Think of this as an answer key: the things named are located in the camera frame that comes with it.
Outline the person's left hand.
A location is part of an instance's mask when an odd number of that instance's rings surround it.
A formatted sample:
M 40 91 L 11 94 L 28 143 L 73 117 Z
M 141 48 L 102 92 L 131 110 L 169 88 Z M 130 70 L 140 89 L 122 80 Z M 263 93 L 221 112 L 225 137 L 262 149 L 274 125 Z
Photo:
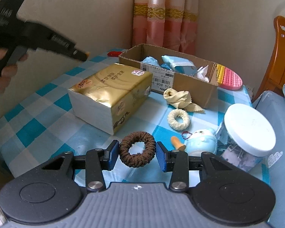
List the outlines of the person's left hand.
M 6 55 L 7 50 L 0 48 L 0 60 Z M 6 88 L 9 86 L 11 79 L 17 74 L 17 64 L 6 66 L 1 71 L 0 76 L 0 95 L 4 93 Z

